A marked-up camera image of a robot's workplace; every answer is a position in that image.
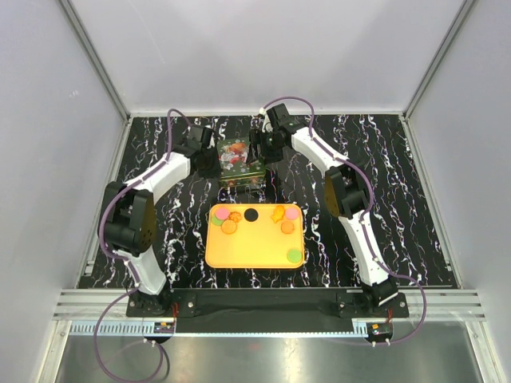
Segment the green christmas cookie tin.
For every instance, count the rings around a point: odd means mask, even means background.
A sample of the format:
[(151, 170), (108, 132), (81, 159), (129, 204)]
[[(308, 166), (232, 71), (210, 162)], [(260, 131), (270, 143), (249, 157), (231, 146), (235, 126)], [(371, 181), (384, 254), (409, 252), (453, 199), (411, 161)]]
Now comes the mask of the green christmas cookie tin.
[(265, 184), (265, 171), (225, 172), (218, 184), (221, 188), (260, 189)]

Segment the gold tin lid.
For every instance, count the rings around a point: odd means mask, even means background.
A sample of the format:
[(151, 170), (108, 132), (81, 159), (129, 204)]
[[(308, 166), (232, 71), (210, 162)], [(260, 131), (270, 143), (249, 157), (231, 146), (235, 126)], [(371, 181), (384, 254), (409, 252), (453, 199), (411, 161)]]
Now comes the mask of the gold tin lid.
[(220, 140), (217, 144), (222, 178), (237, 179), (248, 176), (262, 176), (265, 168), (256, 160), (248, 163), (250, 142), (247, 137)]

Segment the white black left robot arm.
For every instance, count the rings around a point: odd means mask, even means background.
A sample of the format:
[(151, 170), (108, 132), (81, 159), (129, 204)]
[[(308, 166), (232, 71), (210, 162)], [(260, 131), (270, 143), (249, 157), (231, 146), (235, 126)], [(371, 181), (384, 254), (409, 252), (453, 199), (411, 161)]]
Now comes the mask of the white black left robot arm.
[(133, 278), (132, 302), (162, 316), (176, 309), (168, 280), (153, 250), (156, 239), (155, 205), (173, 186), (193, 174), (204, 179), (220, 175), (214, 130), (192, 125), (188, 135), (139, 176), (105, 187), (97, 228), (100, 248), (123, 262)]

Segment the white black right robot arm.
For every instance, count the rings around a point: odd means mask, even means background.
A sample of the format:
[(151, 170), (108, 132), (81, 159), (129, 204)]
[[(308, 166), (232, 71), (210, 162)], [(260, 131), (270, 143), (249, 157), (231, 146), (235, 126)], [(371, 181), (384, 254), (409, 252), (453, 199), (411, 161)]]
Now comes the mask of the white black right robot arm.
[(327, 210), (343, 225), (358, 262), (362, 307), (375, 317), (384, 314), (397, 297), (398, 288), (372, 231), (374, 191), (366, 173), (321, 138), (310, 121), (304, 123), (291, 116), (285, 104), (266, 105), (259, 110), (259, 117), (263, 123), (249, 133), (247, 163), (279, 162), (288, 147), (320, 171)]

